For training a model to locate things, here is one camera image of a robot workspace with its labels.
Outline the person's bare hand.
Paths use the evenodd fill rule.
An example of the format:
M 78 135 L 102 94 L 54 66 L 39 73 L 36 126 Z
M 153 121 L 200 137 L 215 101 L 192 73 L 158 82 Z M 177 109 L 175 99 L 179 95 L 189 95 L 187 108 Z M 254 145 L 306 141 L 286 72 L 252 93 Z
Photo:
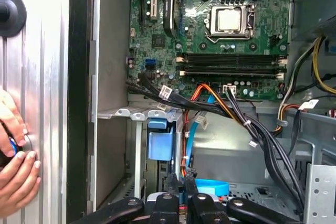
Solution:
M 27 142 L 28 130 L 12 96 L 1 89 L 1 151 L 10 162 L 1 170 L 1 218 L 12 215 L 28 205 L 37 195 L 41 178 L 41 162 L 36 152 L 15 152 Z

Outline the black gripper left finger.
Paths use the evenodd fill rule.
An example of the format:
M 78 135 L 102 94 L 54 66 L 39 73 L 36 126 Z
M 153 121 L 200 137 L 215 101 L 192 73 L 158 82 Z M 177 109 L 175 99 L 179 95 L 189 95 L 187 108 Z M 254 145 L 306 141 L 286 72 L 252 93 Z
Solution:
M 127 197 L 74 221 L 85 223 L 179 223 L 180 192 L 176 174 L 169 174 L 166 191 L 150 194 L 147 201 Z

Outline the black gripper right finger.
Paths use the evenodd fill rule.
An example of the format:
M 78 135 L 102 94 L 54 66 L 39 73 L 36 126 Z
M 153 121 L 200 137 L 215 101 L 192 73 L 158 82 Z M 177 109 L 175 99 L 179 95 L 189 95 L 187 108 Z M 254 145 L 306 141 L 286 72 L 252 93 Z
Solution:
M 199 192 L 196 176 L 186 169 L 187 223 L 300 223 L 246 198 L 235 197 L 223 205 L 217 196 Z

